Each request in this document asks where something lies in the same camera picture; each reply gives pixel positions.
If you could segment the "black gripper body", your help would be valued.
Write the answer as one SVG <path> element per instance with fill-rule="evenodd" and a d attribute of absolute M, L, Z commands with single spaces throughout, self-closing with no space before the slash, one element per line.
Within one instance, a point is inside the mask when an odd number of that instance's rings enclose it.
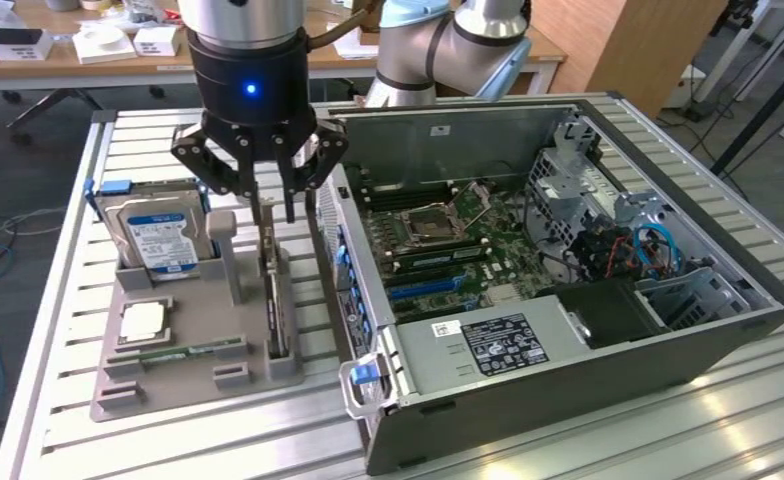
<path fill-rule="evenodd" d="M 275 135 L 295 153 L 317 125 L 307 95 L 305 30 L 262 49 L 215 46 L 194 32 L 187 45 L 207 138 L 241 161 L 271 161 Z"/>

